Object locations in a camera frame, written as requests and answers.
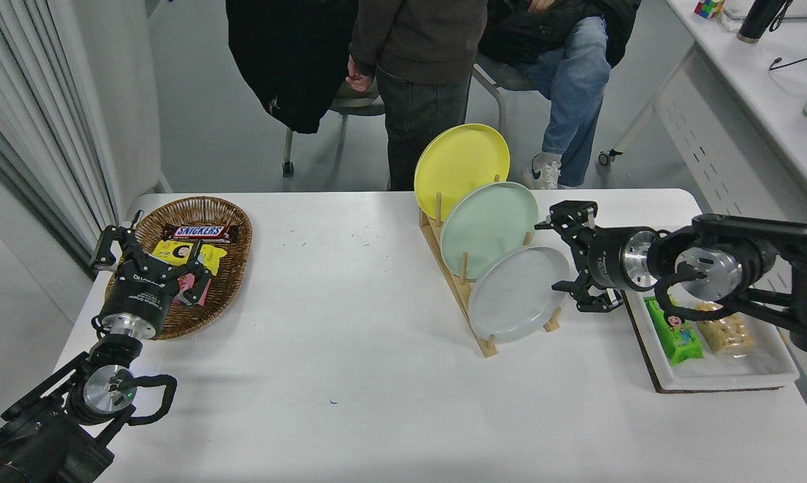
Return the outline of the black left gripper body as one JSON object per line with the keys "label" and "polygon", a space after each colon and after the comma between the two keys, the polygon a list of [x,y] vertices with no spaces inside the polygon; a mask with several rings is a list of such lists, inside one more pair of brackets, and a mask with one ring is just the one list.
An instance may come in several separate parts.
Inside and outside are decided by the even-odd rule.
{"label": "black left gripper body", "polygon": [[162,329],[178,292],[176,279],[165,280],[160,272],[139,273],[133,266],[119,267],[99,313],[101,327]]}

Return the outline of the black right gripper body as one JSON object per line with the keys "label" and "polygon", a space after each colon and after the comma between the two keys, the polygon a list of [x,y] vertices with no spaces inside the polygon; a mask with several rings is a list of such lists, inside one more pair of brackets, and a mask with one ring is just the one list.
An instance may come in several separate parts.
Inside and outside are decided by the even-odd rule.
{"label": "black right gripper body", "polygon": [[629,239],[628,228],[587,228],[578,233],[586,252],[588,272],[597,288],[628,290],[623,257]]}

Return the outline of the standing person's hand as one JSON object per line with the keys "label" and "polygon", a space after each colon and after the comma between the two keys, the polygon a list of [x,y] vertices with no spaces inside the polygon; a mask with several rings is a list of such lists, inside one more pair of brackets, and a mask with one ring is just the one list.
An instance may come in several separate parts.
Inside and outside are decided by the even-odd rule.
{"label": "standing person's hand", "polygon": [[361,74],[357,69],[354,59],[352,56],[349,56],[347,62],[347,77],[345,80],[354,91],[366,93],[373,85],[374,77],[369,74]]}

